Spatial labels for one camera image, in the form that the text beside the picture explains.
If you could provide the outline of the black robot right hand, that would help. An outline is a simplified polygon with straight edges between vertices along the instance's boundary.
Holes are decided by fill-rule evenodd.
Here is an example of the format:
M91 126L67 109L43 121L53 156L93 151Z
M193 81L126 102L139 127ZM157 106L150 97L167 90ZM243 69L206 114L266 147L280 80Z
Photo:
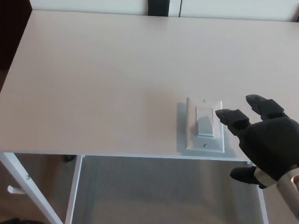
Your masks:
M260 115L260 122L251 123L240 110L220 109L216 116L239 139L240 149L253 164L234 168L230 176L265 189L299 167L299 123L273 99L251 94L246 101Z

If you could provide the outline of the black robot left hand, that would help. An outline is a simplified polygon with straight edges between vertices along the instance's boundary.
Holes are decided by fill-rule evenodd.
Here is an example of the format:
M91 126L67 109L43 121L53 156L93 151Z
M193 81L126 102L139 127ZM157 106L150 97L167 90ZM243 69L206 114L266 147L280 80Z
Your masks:
M0 224L45 224L45 223L39 220L32 220L32 219L22 220L20 218L11 218L5 221L1 221Z

